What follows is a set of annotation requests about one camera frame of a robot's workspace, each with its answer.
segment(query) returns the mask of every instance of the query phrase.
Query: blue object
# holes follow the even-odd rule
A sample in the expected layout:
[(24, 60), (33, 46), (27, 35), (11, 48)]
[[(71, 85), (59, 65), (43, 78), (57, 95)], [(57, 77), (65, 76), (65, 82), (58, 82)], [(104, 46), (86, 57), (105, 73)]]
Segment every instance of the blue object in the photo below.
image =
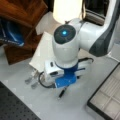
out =
[(76, 76), (74, 74), (65, 74), (63, 77), (57, 78), (55, 81), (56, 88), (69, 86), (75, 82), (76, 82)]
[(55, 80), (56, 88), (65, 87), (65, 86), (74, 84), (77, 80), (74, 72), (77, 71), (77, 69), (78, 69), (78, 63), (75, 66), (73, 66), (72, 68), (64, 69), (64, 76), (57, 78)]
[(68, 31), (67, 30), (63, 30), (61, 32), (61, 35), (62, 35), (62, 37), (67, 37), (68, 36)]
[(24, 38), (16, 23), (5, 19), (0, 19), (0, 29), (1, 42), (17, 46), (24, 45)]

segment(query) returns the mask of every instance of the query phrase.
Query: wooden cabinet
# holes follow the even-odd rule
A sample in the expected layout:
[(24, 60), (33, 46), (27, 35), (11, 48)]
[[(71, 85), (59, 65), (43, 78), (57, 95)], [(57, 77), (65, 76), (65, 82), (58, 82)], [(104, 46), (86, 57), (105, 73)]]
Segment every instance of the wooden cabinet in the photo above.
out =
[(5, 46), (9, 64), (33, 55), (41, 37), (37, 36), (35, 27), (46, 12), (43, 0), (0, 0), (0, 17), (16, 22), (25, 40), (23, 47)]

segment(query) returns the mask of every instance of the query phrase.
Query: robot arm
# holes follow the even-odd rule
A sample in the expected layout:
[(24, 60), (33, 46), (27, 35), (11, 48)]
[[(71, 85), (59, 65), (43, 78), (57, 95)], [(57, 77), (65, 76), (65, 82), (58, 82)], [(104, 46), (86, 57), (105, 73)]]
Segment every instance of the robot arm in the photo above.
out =
[(97, 57), (106, 55), (113, 46), (112, 35), (119, 17), (119, 10), (120, 0), (110, 0), (103, 26), (85, 22), (78, 34), (80, 48)]
[(45, 63), (46, 81), (55, 81), (59, 88), (75, 83), (77, 77), (84, 75), (93, 61), (79, 61), (78, 52), (81, 48), (97, 57), (106, 55), (114, 43), (119, 8), (120, 0), (110, 0), (103, 26), (73, 19), (69, 24), (58, 27), (52, 40), (55, 60)]
[(58, 27), (53, 37), (56, 64), (62, 68), (73, 67), (77, 64), (81, 48), (97, 57), (106, 55), (114, 43), (112, 35), (119, 8), (120, 0), (110, 0), (103, 26), (74, 19), (68, 25)]

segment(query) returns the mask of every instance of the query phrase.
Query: wire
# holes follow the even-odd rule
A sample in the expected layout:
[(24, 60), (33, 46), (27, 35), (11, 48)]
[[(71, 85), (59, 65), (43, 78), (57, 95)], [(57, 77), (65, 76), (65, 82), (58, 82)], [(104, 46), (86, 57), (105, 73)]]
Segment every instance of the wire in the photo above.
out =
[(83, 61), (87, 61), (87, 60), (92, 60), (92, 62), (94, 62), (94, 59), (93, 58), (83, 58), (83, 59), (79, 59), (78, 62), (83, 62)]
[(51, 85), (48, 85), (48, 86), (46, 86), (46, 85), (44, 85), (43, 83), (42, 83), (42, 81), (40, 80), (40, 77), (41, 77), (41, 75), (43, 74), (44, 72), (41, 72), (40, 74), (39, 74), (39, 76), (38, 76), (38, 82), (40, 83), (40, 85), (42, 86), (42, 87), (44, 87), (44, 88), (55, 88), (55, 84), (53, 83), (53, 84), (51, 84)]

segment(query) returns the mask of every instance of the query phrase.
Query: table surface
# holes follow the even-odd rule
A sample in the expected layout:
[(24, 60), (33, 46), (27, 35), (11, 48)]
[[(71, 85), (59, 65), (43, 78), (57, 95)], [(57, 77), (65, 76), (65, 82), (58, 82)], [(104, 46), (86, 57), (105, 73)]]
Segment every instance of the table surface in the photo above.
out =
[(3, 47), (0, 47), (0, 81), (42, 120), (94, 120), (85, 110), (86, 103), (117, 65), (116, 61), (106, 57), (94, 59), (91, 71), (71, 85), (58, 100), (59, 90), (45, 89), (40, 85), (33, 90), (25, 84), (33, 70), (29, 66), (31, 59), (9, 66)]

